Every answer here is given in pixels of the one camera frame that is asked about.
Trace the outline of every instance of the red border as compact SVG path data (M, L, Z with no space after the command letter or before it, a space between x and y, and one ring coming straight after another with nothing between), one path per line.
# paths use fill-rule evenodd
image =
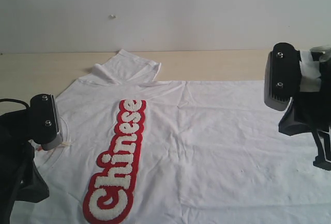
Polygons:
M119 126L120 124L124 123L122 121L122 114L124 112L129 112L129 113L132 113L131 111L127 111L125 108L124 108L124 102L125 100L122 100L120 101L119 103L119 113L117 115L117 124L115 125L114 127L114 131L115 131L115 136L112 138L111 142L110 142L110 146L109 146L109 149L107 151L104 151L102 152L98 157L97 157L97 165L101 168L104 168L102 172L99 172L99 173L95 173L91 179L90 179L90 182L89 182L89 185L88 185L88 191L87 191L87 194L85 195L85 198L84 198L84 202L83 202L83 213L84 213L84 216L86 218L86 220L91 223L91 224L118 224L120 223L121 221L123 221L127 215L129 214L131 208L132 208L132 205L133 205L133 191L134 191L134 188L136 186L136 179L137 179L137 172L138 172L138 166L139 166L139 159L140 159L140 151L141 151L141 142L142 142L142 139L143 139L143 136L142 136L142 133L144 131L144 122L145 122L145 114L144 114L144 110L146 109L146 101L142 100L142 106L141 108L136 111L136 112L139 112L140 115L141 115L141 118L140 120L137 122L137 124L139 124L139 130L137 130L135 132L135 134L137 135L137 141L135 141L135 144L136 144L136 149L134 151L134 154L133 154L133 163L132 163L132 172L130 173L130 176L131 176L131 181L130 181L130 186L128 189L124 189L122 187L115 187L115 186L101 186L101 188L103 188L106 192L107 192L107 195L104 196L104 197L100 197L97 201L97 205L100 209L102 210L107 210L107 209L112 209L117 203L118 203L118 191L120 189L124 190L127 194L127 197L128 197L128 204L127 206L125 207L125 209L123 210L123 212L118 216L116 217L115 219L112 219L112 220L107 220L107 221L104 221L104 220L99 220L97 218L95 218L92 213L90 212L89 210L89 201L90 201L90 198L93 194L93 192L97 189L94 187L94 184L95 184L95 180L98 176L107 176L108 174L108 171L112 168L112 167L124 167L126 165L126 163L117 163L115 165L112 165L110 162L109 163L103 163L101 161L102 159L102 156L103 154L110 154L111 156L113 156L115 153L114 153L114 148L115 148L115 141L118 137L121 137L121 136L129 136L130 134L127 134L127 133L122 133L119 129ZM132 143L131 141L124 141L123 142L124 144L130 144ZM118 153L116 154L129 154L128 152L124 152L124 151L119 151ZM113 198L113 201L111 204L109 205L105 205L105 201L107 201L108 199L110 198Z

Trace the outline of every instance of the light wood surface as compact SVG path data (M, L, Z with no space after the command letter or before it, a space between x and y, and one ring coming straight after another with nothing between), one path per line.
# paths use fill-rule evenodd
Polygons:
M268 50L133 52L162 63L156 80L263 80ZM115 53L0 55L0 98L29 102L41 93L60 94L75 79L90 73ZM0 114L17 109L0 103Z

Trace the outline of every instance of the black cable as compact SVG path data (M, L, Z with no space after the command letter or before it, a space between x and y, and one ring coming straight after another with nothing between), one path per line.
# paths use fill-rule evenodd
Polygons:
M6 102L6 101L20 103L20 104L24 105L26 107L26 109L28 109L30 107L25 101L16 100L16 99L10 99L10 98L0 99L0 102Z

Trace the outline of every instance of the screw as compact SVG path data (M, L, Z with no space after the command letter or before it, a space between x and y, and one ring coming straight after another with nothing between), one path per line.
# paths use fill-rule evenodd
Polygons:
M276 87L277 87L277 88L283 88L283 86L284 86L284 84L283 84L282 82L278 82L278 83L276 84Z
M277 57L278 58L283 58L284 57L284 54L282 52L277 52Z
M52 126L52 122L50 120L45 121L45 126L47 127Z

